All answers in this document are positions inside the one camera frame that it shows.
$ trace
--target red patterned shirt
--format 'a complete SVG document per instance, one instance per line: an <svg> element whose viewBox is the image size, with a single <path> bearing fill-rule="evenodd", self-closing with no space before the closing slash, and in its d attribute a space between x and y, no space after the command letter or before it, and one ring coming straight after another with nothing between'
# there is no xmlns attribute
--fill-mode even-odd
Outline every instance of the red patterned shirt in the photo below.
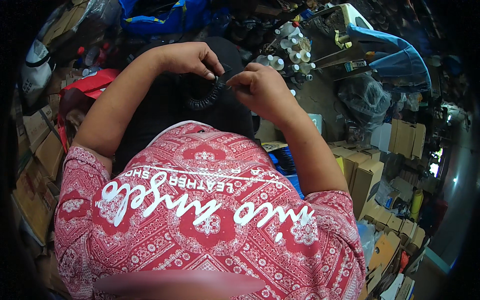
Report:
<svg viewBox="0 0 480 300"><path fill-rule="evenodd" d="M55 213L59 273L74 299L109 298L108 275L200 269L262 279L236 299L356 299L365 261L352 200L301 200L252 140L193 121L174 125L115 179L72 147Z"/></svg>

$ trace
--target person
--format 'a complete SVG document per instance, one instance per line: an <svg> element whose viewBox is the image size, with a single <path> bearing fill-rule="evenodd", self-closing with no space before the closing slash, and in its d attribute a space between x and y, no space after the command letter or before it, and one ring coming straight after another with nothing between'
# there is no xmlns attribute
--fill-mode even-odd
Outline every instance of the person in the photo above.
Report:
<svg viewBox="0 0 480 300"><path fill-rule="evenodd" d="M192 72L213 79L227 73L220 63L226 56L240 61L226 40L221 43L230 44L232 52L217 57L211 49L216 43L146 51L88 111L65 158L55 213L58 270L72 298L103 299L93 284L104 276L162 269L235 272L265 282L238 299L359 295L366 269L347 183L317 128L271 67L250 63L228 75L232 88L225 90L237 103L224 109L233 114L251 109L283 132L304 200L266 151L235 133L245 131L243 110L232 117L240 122L237 128L217 111L227 123L218 126L231 132L198 120L170 124L164 111L156 112L164 129L151 132L141 123L148 118L139 118L133 128L144 130L140 144L148 134L151 140L110 178L112 158L120 144L134 142L134 132L128 143L125 135L133 131L131 121L159 74ZM156 95L157 102L163 100ZM214 106L223 107L218 101Z"/></svg>

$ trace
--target blue plastic bag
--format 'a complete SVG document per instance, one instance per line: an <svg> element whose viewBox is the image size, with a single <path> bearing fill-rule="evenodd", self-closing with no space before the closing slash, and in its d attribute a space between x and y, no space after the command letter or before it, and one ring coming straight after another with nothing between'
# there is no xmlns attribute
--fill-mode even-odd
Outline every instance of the blue plastic bag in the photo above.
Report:
<svg viewBox="0 0 480 300"><path fill-rule="evenodd" d="M122 6L121 26L139 35L172 34L201 28L210 23L210 1L179 0L169 12L157 18L132 16L137 0L119 0Z"/></svg>

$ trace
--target concrete floor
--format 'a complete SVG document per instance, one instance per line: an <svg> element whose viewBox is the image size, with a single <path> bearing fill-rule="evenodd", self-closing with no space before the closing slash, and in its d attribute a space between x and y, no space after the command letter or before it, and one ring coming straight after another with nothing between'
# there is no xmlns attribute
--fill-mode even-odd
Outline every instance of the concrete floor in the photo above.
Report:
<svg viewBox="0 0 480 300"><path fill-rule="evenodd" d="M333 40L322 35L315 27L303 30L304 34L312 41L312 60L339 51ZM290 89L295 89L300 106L307 112L322 115L322 136L327 142L345 139L345 121L348 120L347 110L337 97L337 86L329 76L329 70L314 71L311 73L313 80L297 87L287 82ZM273 124L262 120L256 138L262 142L282 140L282 134L275 130Z"/></svg>

